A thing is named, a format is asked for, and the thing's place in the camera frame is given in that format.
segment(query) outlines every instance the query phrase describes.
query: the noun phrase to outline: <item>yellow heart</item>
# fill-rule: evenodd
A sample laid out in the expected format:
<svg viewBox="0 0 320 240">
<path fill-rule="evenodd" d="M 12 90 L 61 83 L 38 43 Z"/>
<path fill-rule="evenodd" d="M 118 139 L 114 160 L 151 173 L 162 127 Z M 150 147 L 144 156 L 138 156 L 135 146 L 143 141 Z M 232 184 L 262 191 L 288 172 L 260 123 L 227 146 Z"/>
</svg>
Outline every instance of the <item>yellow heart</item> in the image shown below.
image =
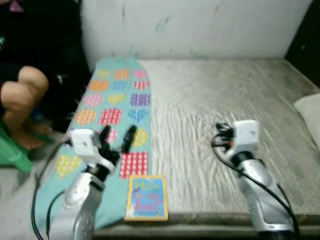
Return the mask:
<svg viewBox="0 0 320 240">
<path fill-rule="evenodd" d="M 113 95 L 108 96 L 108 102 L 113 105 L 116 105 L 118 103 L 123 102 L 125 100 L 125 97 L 126 97 L 126 95 L 124 95 L 124 94 L 119 94 L 119 95 L 113 94 Z"/>
<path fill-rule="evenodd" d="M 74 173 L 81 164 L 81 158 L 78 156 L 61 155 L 58 159 L 56 172 L 60 178 Z"/>
<path fill-rule="evenodd" d="M 99 70 L 99 71 L 97 71 L 97 74 L 99 77 L 103 78 L 103 77 L 109 76 L 110 71 L 109 70 Z"/>
<path fill-rule="evenodd" d="M 135 133 L 134 140 L 132 146 L 134 147 L 142 147 L 146 144 L 148 140 L 148 132 L 142 128 L 138 128 Z"/>
</svg>

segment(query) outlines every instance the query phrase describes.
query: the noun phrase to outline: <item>purple heart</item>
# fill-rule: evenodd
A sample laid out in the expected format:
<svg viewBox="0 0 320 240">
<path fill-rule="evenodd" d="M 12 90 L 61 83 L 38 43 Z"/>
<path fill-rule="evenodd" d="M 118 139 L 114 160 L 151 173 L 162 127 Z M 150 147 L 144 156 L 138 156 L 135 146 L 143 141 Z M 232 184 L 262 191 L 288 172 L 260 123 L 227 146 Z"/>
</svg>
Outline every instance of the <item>purple heart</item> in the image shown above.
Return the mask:
<svg viewBox="0 0 320 240">
<path fill-rule="evenodd" d="M 150 104 L 150 94 L 132 94 L 130 102 L 132 106 L 148 106 Z"/>
</svg>

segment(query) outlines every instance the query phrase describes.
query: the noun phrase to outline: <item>white pillow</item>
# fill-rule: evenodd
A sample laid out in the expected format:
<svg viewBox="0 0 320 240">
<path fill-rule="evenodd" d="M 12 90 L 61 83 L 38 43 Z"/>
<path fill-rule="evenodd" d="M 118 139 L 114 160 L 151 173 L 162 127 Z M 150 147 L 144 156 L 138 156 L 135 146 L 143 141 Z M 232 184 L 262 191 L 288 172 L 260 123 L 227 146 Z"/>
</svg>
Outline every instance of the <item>white pillow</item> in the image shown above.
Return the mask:
<svg viewBox="0 0 320 240">
<path fill-rule="evenodd" d="M 320 93 L 305 96 L 294 103 L 320 150 Z"/>
</svg>

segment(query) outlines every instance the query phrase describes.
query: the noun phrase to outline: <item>person's knee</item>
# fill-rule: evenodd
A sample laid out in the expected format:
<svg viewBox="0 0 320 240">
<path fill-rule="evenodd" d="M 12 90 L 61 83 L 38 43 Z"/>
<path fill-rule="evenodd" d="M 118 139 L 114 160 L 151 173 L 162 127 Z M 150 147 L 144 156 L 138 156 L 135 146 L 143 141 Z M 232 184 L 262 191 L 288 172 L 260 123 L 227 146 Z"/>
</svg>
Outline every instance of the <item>person's knee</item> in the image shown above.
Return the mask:
<svg viewBox="0 0 320 240">
<path fill-rule="evenodd" d="M 46 75 L 39 69 L 32 66 L 21 68 L 18 76 L 18 82 L 26 84 L 35 94 L 43 95 L 49 87 L 49 81 Z"/>
<path fill-rule="evenodd" d="M 24 112 L 35 107 L 35 99 L 29 89 L 18 82 L 5 82 L 1 87 L 0 98 L 4 109 L 8 111 Z"/>
</svg>

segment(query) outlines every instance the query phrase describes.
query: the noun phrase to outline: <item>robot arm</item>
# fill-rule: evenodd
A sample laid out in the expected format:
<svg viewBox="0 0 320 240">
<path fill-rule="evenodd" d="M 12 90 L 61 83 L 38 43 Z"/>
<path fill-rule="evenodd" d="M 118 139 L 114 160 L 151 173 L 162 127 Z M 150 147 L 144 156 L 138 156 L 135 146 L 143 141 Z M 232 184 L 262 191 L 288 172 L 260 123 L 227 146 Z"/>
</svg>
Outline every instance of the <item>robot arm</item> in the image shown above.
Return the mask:
<svg viewBox="0 0 320 240">
<path fill-rule="evenodd" d="M 132 126 L 118 149 L 110 149 L 106 139 L 110 127 L 99 135 L 91 129 L 75 129 L 68 142 L 87 168 L 64 195 L 60 214 L 54 219 L 50 240 L 90 240 L 95 230 L 96 212 L 105 189 L 104 181 L 116 169 L 121 153 L 128 153 L 137 127 Z"/>
<path fill-rule="evenodd" d="M 293 214 L 288 212 L 290 206 L 286 195 L 263 161 L 255 159 L 259 143 L 258 122 L 236 121 L 233 127 L 218 123 L 216 127 L 223 142 L 214 140 L 213 151 L 224 164 L 238 172 L 239 187 L 248 202 L 252 224 L 259 237 L 263 240 L 295 239 Z M 217 147 L 223 147 L 223 152 L 218 152 Z"/>
</svg>

